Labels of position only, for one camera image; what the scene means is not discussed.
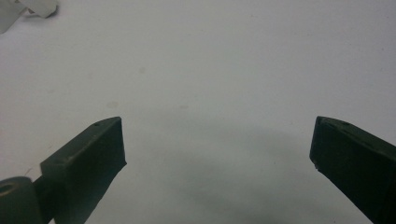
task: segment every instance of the white surface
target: white surface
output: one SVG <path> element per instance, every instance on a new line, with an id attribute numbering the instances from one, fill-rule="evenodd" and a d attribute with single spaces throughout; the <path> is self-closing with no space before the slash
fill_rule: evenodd
<path id="1" fill-rule="evenodd" d="M 396 144 L 395 1 L 60 1 L 0 35 L 0 177 L 123 118 L 88 223 L 370 223 L 308 159 L 317 115 Z"/>

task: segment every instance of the white tabletop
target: white tabletop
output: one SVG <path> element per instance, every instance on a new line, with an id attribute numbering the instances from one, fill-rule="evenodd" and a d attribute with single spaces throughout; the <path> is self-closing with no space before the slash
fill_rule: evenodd
<path id="1" fill-rule="evenodd" d="M 59 5 L 0 35 L 1 179 L 121 116 L 87 223 L 371 223 L 308 155 L 318 115 L 396 144 L 396 1 Z"/>

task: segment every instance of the screw hole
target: screw hole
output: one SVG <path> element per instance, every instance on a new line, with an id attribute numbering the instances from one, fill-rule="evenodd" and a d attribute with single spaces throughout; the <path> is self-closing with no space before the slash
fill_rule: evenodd
<path id="1" fill-rule="evenodd" d="M 7 194 L 8 192 L 14 189 L 14 184 L 5 184 L 4 186 L 0 186 L 0 195 Z"/>

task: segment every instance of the white object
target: white object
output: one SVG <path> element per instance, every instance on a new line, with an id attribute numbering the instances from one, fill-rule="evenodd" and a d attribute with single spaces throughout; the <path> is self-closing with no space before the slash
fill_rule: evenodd
<path id="1" fill-rule="evenodd" d="M 56 10 L 56 0 L 0 0 L 0 34 L 4 33 L 26 10 L 42 18 Z"/>

